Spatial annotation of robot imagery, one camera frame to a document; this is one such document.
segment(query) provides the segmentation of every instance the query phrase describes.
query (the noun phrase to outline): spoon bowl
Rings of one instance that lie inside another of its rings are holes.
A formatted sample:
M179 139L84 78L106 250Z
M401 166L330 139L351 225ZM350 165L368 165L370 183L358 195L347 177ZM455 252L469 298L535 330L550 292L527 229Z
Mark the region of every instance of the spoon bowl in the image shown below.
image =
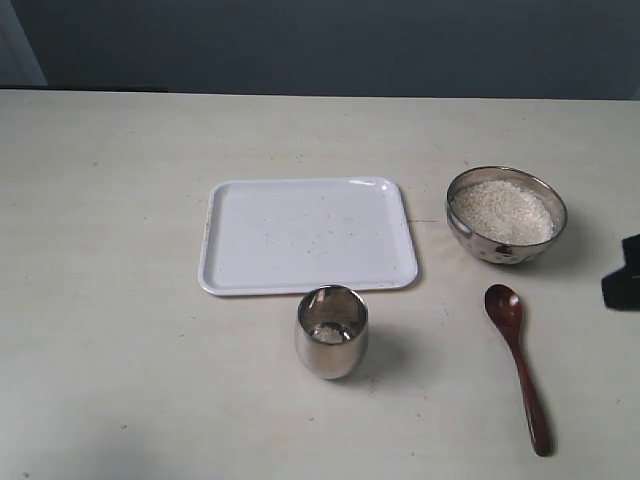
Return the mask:
M529 375L529 367L520 346L520 329L524 317L524 307L520 297L506 285L493 285L484 295L484 305L489 318L502 334L513 354L520 378L533 449L541 457L546 457L551 454L551 436L547 417Z

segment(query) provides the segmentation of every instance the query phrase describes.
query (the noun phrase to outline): tabletop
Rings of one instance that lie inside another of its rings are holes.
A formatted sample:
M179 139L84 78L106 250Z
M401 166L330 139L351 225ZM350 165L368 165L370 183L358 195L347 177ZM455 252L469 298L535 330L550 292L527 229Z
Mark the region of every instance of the tabletop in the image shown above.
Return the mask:
M640 471L640 317L601 278L640 233L640 103L0 92L4 479L628 479ZM536 261L453 239L446 188L516 167L564 198ZM223 299L196 272L223 181L376 175L400 186L420 264L364 292L370 348L329 382L298 361L299 295ZM530 445L493 283L556 439Z

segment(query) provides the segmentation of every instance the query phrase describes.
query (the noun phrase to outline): stainless steel cup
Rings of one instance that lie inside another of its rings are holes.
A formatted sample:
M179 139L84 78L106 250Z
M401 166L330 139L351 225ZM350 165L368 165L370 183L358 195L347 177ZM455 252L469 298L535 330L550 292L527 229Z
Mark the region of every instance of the stainless steel cup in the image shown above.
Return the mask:
M295 331L304 366L327 380L355 370L367 350L367 317L360 295L346 287L328 285L305 295Z

